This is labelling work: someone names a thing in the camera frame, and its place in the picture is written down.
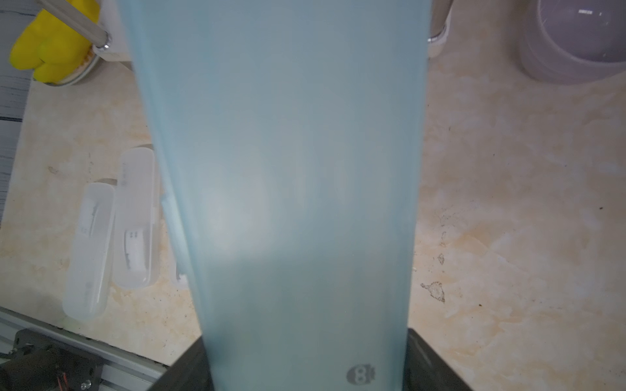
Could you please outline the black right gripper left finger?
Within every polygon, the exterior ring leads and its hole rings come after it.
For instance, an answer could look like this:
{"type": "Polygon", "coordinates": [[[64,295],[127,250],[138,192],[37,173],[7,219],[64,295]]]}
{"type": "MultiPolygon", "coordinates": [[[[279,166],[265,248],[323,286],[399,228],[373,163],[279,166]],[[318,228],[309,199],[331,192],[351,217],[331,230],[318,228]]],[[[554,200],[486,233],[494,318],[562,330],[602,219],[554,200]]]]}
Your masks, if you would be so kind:
{"type": "Polygon", "coordinates": [[[149,391],[214,391],[205,345],[199,337],[149,391]]]}

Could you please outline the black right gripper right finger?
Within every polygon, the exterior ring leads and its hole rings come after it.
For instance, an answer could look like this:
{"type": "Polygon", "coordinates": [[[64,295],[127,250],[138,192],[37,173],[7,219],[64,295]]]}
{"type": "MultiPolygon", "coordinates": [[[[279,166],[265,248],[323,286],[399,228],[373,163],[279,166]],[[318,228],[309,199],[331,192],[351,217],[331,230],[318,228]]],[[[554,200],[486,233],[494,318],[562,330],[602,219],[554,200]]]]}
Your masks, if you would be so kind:
{"type": "Polygon", "coordinates": [[[402,390],[472,391],[412,328],[408,330],[402,390]]]}

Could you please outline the blue pencil case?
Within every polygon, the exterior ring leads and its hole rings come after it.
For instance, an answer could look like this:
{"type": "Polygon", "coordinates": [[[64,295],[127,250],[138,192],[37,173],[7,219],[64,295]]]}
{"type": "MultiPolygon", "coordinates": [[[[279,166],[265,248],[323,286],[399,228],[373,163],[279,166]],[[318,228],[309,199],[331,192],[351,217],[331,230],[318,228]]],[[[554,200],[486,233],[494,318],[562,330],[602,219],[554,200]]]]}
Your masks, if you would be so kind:
{"type": "Polygon", "coordinates": [[[427,1],[122,1],[218,390],[400,390],[427,1]]]}

